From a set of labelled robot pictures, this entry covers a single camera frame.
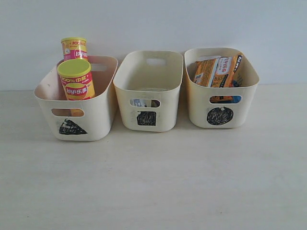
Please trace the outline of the blue snack packet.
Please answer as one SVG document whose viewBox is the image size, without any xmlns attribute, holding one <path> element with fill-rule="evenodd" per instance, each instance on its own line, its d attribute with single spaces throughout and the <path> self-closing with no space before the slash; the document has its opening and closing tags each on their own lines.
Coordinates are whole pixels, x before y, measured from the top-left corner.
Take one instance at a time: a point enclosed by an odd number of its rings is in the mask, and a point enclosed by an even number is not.
<svg viewBox="0 0 307 230">
<path fill-rule="evenodd" d="M 235 81 L 235 80 L 232 80 L 232 86 L 234 87 L 234 88 L 238 88 L 238 87 L 240 87 L 240 83 L 238 83 L 237 81 Z M 238 102 L 240 102 L 241 101 L 241 96 L 239 96 L 239 95 L 233 95 L 232 96 L 232 100 L 231 100 L 231 103 L 232 104 L 236 104 L 236 103 L 238 103 Z"/>
</svg>

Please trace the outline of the pink Lays chip can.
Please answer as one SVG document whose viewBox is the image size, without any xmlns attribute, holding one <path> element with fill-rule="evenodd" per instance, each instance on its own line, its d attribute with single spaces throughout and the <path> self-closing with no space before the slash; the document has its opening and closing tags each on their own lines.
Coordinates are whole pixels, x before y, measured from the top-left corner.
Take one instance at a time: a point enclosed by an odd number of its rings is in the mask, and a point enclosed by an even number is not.
<svg viewBox="0 0 307 230">
<path fill-rule="evenodd" d="M 87 40 L 83 37 L 67 37 L 61 39 L 64 61 L 70 59 L 88 60 Z"/>
</svg>

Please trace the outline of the cream bin with square mark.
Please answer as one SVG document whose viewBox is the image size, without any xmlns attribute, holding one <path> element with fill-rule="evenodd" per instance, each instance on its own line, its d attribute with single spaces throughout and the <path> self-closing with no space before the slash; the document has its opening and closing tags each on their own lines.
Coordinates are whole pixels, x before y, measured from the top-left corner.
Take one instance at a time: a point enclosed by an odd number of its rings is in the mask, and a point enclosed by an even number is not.
<svg viewBox="0 0 307 230">
<path fill-rule="evenodd" d="M 184 58 L 172 51 L 134 51 L 122 61 L 113 83 L 124 126 L 131 130 L 166 132 L 177 120 Z M 135 107 L 130 99 L 144 99 Z M 160 106 L 151 107 L 151 100 Z"/>
</svg>

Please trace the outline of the orange noodle packet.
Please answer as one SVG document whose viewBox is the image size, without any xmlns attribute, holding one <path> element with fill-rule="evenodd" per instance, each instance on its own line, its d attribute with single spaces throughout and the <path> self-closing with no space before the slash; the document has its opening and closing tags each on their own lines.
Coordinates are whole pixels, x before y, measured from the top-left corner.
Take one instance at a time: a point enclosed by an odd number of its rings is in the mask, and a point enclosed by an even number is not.
<svg viewBox="0 0 307 230">
<path fill-rule="evenodd" d="M 231 57 L 207 57 L 205 60 L 196 62 L 196 72 L 192 81 L 202 87 L 240 87 L 243 82 L 240 73 L 242 61 L 242 53 Z"/>
</svg>

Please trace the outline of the blue white milk carton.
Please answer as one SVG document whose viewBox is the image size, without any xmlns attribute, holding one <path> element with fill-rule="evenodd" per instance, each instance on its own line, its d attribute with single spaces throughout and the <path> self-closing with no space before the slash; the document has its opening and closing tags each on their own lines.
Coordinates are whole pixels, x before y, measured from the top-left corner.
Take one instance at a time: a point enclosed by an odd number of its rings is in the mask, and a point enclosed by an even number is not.
<svg viewBox="0 0 307 230">
<path fill-rule="evenodd" d="M 146 100 L 144 99 L 130 99 L 130 104 L 135 107 L 147 107 Z"/>
</svg>

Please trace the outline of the purple juice carton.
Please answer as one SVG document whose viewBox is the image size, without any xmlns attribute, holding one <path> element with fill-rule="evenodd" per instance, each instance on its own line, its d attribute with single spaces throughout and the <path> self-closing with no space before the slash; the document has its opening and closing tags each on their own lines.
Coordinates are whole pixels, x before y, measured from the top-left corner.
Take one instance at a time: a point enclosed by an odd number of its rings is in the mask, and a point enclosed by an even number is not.
<svg viewBox="0 0 307 230">
<path fill-rule="evenodd" d="M 160 106 L 160 102 L 158 100 L 151 100 L 151 107 L 157 108 Z"/>
</svg>

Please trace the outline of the yellow Lays chip can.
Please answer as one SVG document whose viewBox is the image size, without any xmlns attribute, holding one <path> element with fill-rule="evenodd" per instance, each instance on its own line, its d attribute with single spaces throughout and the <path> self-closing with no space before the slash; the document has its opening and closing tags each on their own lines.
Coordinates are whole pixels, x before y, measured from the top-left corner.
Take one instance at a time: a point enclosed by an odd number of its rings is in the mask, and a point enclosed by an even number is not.
<svg viewBox="0 0 307 230">
<path fill-rule="evenodd" d="M 57 72 L 69 101 L 88 100 L 95 97 L 91 64 L 85 59 L 70 59 L 61 62 Z"/>
</svg>

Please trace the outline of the cream bin with triangle mark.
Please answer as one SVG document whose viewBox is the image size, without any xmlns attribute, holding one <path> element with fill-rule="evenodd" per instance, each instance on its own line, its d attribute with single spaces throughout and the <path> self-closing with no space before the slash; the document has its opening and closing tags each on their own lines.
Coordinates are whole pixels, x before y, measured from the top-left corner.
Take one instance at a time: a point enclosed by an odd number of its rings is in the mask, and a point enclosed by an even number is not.
<svg viewBox="0 0 307 230">
<path fill-rule="evenodd" d="M 95 97 L 68 101 L 57 67 L 34 90 L 43 115 L 54 136 L 67 141 L 95 141 L 111 130 L 118 108 L 113 79 L 118 60 L 109 56 L 90 56 Z"/>
</svg>

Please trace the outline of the cream bin with circle mark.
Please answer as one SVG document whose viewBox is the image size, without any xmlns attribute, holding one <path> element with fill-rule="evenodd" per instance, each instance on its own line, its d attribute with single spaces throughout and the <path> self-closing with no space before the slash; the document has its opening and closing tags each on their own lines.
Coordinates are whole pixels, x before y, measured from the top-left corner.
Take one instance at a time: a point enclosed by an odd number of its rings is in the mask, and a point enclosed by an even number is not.
<svg viewBox="0 0 307 230">
<path fill-rule="evenodd" d="M 184 54 L 187 88 L 187 103 L 190 121 L 202 128 L 235 128 L 241 126 L 259 83 L 259 77 L 251 63 L 243 55 L 239 65 L 237 87 L 211 88 L 195 84 L 196 61 L 201 57 L 231 57 L 241 52 L 232 48 L 193 48 Z M 238 103 L 211 103 L 213 96 L 238 96 Z"/>
</svg>

